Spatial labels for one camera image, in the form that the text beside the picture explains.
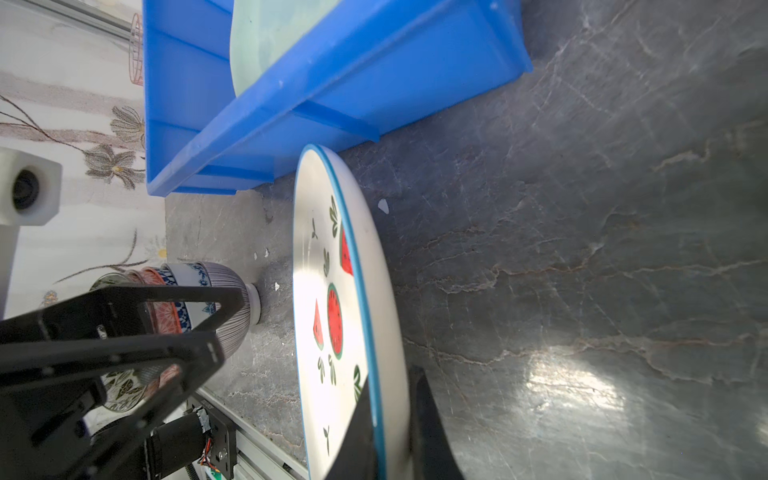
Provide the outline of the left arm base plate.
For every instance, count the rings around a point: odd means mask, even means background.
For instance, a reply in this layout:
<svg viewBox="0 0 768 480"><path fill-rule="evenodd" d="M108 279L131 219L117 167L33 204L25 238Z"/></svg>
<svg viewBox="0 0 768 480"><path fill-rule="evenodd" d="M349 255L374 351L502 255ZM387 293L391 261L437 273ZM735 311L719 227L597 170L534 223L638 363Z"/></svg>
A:
<svg viewBox="0 0 768 480"><path fill-rule="evenodd" d="M201 421L205 444L197 464L206 479L234 479L237 464L236 425L224 411L201 394L193 394L188 405Z"/></svg>

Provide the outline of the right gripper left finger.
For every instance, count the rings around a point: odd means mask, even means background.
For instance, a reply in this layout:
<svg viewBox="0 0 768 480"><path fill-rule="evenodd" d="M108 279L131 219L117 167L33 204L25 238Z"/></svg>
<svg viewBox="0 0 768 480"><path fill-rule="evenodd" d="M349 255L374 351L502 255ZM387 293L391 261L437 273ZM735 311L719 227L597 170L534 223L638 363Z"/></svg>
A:
<svg viewBox="0 0 768 480"><path fill-rule="evenodd" d="M362 392L341 448L326 480L374 480L378 478L378 458L374 442L370 394Z"/></svg>

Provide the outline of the watermelon pattern plate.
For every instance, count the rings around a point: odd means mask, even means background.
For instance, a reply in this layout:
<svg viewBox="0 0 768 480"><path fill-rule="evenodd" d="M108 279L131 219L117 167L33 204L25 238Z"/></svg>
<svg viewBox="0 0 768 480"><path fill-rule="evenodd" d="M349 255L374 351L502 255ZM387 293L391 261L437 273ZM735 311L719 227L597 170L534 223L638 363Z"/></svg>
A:
<svg viewBox="0 0 768 480"><path fill-rule="evenodd" d="M358 405L379 478L413 478L405 355L381 240L349 167L316 144L296 173L293 315L311 478L330 471Z"/></svg>

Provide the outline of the mint green flower plate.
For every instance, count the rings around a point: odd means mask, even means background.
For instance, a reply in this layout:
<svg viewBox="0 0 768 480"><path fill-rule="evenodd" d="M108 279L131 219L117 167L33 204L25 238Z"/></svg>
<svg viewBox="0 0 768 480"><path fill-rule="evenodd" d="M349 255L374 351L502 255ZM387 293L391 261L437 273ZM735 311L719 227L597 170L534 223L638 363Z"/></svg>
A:
<svg viewBox="0 0 768 480"><path fill-rule="evenodd" d="M241 95L339 0L235 0L229 43L234 92Z"/></svg>

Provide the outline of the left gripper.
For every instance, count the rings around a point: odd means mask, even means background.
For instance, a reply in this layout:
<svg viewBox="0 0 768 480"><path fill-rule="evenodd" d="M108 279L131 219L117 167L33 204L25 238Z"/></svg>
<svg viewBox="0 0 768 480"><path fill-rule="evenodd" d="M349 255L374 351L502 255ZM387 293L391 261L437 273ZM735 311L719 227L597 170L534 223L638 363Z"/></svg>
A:
<svg viewBox="0 0 768 480"><path fill-rule="evenodd" d="M199 326L200 332L124 337L153 334L147 306L176 301L218 303L220 309ZM237 288L113 285L3 320L1 477L102 479L110 475L225 363L213 331L243 306ZM86 340L98 339L100 332L111 339ZM30 342L45 341L56 342L42 351L32 350ZM84 417L107 397L96 377L172 365L180 373L115 432L91 446Z"/></svg>

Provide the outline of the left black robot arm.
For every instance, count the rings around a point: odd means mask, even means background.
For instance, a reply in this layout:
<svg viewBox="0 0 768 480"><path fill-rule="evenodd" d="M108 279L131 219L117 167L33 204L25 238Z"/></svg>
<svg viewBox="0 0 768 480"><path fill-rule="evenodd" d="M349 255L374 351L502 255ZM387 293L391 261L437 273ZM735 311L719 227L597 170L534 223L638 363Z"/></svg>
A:
<svg viewBox="0 0 768 480"><path fill-rule="evenodd" d="M158 334L155 303L211 302L187 333ZM210 444L199 417L174 410L224 363L216 332L243 307L236 288L124 284L1 324L1 475L5 479L161 479ZM132 414L92 433L110 373L170 379Z"/></svg>

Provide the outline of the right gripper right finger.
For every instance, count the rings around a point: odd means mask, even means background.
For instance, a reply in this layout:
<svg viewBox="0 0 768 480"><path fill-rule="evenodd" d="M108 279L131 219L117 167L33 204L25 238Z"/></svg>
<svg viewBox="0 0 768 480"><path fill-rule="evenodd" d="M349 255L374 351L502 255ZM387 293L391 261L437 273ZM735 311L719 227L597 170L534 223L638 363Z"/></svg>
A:
<svg viewBox="0 0 768 480"><path fill-rule="evenodd" d="M423 368L408 369L410 451L415 479L464 479L451 452L445 429Z"/></svg>

